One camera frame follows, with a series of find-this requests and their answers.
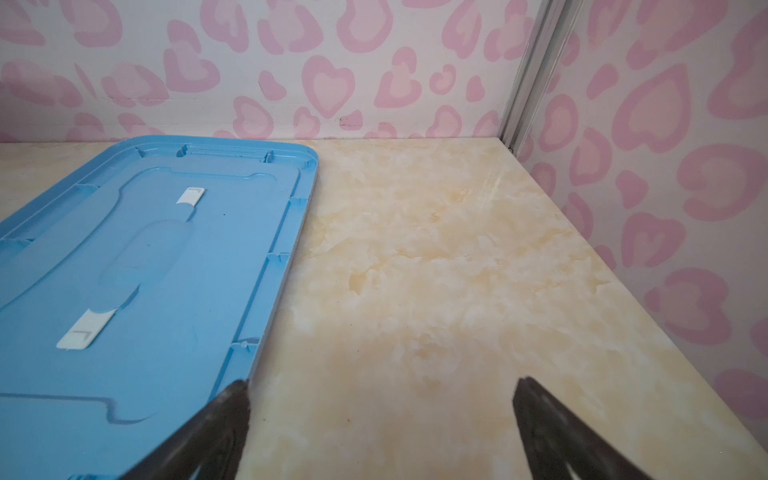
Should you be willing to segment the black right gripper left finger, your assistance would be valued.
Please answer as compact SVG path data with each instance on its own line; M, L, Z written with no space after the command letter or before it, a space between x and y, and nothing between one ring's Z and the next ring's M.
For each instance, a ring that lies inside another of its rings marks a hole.
M233 479L249 430L248 383L228 385L124 479Z

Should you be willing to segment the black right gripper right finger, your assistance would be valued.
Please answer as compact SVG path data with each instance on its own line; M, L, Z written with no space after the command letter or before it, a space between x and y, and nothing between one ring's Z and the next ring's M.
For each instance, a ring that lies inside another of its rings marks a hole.
M534 378L518 380L512 406L534 479L650 479Z

